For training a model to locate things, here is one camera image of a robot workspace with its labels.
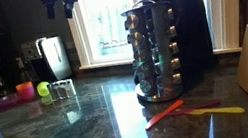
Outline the dark red plastic knife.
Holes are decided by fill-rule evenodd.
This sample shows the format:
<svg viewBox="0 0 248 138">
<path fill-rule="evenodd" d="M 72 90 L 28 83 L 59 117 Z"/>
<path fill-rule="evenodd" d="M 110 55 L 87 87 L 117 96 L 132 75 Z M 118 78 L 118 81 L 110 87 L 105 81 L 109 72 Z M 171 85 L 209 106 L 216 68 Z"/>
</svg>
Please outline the dark red plastic knife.
<svg viewBox="0 0 248 138">
<path fill-rule="evenodd" d="M 167 115 L 169 116 L 173 116 L 173 115 L 179 115 L 179 114 L 185 114 L 185 113 L 189 113 L 192 110 L 197 110 L 197 109 L 203 109 L 203 108 L 210 108 L 210 107 L 215 107 L 215 106 L 219 106 L 221 105 L 221 101 L 214 99 L 212 101 L 208 101 L 206 103 L 197 105 L 197 106 L 192 106 L 191 108 L 185 108 L 185 109 L 179 109 L 179 110 L 175 110 L 171 113 L 168 113 Z"/>
</svg>

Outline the clear glass jar set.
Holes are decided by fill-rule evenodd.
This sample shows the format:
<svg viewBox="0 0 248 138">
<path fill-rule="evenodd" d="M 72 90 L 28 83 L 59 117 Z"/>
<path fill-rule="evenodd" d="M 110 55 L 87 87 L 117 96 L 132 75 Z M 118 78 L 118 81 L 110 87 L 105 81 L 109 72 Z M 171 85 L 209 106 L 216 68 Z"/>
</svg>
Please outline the clear glass jar set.
<svg viewBox="0 0 248 138">
<path fill-rule="evenodd" d="M 53 101 L 69 99 L 76 95 L 76 89 L 71 79 L 49 83 L 47 88 Z"/>
</svg>

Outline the silver coffee maker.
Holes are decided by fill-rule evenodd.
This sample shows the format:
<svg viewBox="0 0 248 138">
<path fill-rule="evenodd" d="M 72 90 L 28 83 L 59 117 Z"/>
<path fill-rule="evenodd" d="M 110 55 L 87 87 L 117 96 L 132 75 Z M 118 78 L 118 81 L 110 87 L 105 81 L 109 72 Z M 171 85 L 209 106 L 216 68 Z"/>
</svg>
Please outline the silver coffee maker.
<svg viewBox="0 0 248 138">
<path fill-rule="evenodd" d="M 66 48 L 60 36 L 24 43 L 21 50 L 41 81 L 61 80 L 72 75 Z"/>
</svg>

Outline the green plastic ball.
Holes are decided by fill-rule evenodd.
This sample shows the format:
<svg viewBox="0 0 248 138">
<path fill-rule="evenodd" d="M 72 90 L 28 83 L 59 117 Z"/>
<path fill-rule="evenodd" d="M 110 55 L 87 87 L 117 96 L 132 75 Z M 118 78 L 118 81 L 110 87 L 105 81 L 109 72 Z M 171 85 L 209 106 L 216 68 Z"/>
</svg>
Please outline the green plastic ball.
<svg viewBox="0 0 248 138">
<path fill-rule="evenodd" d="M 45 97 L 45 96 L 49 95 L 50 92 L 48 90 L 48 82 L 43 81 L 43 82 L 38 83 L 37 91 L 41 97 Z"/>
</svg>

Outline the orange pink plastic cup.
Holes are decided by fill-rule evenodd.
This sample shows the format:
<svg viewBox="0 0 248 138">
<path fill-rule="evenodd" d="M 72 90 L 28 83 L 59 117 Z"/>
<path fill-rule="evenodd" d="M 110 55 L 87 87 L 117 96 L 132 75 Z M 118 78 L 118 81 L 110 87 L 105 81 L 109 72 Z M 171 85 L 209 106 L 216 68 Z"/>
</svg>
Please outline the orange pink plastic cup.
<svg viewBox="0 0 248 138">
<path fill-rule="evenodd" d="M 24 102 L 32 101 L 36 98 L 32 82 L 21 83 L 16 86 L 16 90 L 20 96 L 20 99 Z"/>
</svg>

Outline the steel rotating jar stand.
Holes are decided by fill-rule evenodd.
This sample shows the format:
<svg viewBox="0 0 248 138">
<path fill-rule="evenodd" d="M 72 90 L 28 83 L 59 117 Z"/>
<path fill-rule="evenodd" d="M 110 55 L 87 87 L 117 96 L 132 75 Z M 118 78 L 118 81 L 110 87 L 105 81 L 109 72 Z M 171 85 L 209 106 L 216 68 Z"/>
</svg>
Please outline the steel rotating jar stand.
<svg viewBox="0 0 248 138">
<path fill-rule="evenodd" d="M 183 92 L 183 75 L 171 3 L 139 0 L 122 16 L 133 49 L 138 100 L 154 103 L 177 98 Z"/>
</svg>

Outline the dark window curtain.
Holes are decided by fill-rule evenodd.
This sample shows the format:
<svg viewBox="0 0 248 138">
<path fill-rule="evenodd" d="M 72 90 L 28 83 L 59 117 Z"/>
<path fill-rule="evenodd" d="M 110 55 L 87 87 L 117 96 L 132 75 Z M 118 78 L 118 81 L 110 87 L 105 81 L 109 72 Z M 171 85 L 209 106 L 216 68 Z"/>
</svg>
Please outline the dark window curtain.
<svg viewBox="0 0 248 138">
<path fill-rule="evenodd" d="M 203 0 L 170 1 L 178 33 L 183 85 L 191 86 L 203 78 L 203 71 L 213 64 L 213 46 L 209 35 Z"/>
</svg>

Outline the purple plastic plate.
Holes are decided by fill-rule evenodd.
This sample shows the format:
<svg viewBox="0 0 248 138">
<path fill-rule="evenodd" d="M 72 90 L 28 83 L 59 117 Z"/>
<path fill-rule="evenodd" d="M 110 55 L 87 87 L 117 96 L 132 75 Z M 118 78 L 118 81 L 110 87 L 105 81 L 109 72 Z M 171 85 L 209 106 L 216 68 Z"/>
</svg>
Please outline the purple plastic plate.
<svg viewBox="0 0 248 138">
<path fill-rule="evenodd" d="M 8 94 L 0 98 L 0 111 L 8 110 L 13 108 L 21 103 L 21 99 L 17 93 Z"/>
</svg>

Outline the white window frame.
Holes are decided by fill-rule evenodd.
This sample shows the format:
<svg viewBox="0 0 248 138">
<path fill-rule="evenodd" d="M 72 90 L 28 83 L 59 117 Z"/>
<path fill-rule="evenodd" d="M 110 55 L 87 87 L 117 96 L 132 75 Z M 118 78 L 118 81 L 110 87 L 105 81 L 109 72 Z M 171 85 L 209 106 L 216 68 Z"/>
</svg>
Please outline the white window frame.
<svg viewBox="0 0 248 138">
<path fill-rule="evenodd" d="M 132 62 L 121 12 L 140 0 L 78 0 L 69 21 L 81 70 Z M 239 52 L 239 0 L 203 0 L 213 53 Z"/>
</svg>

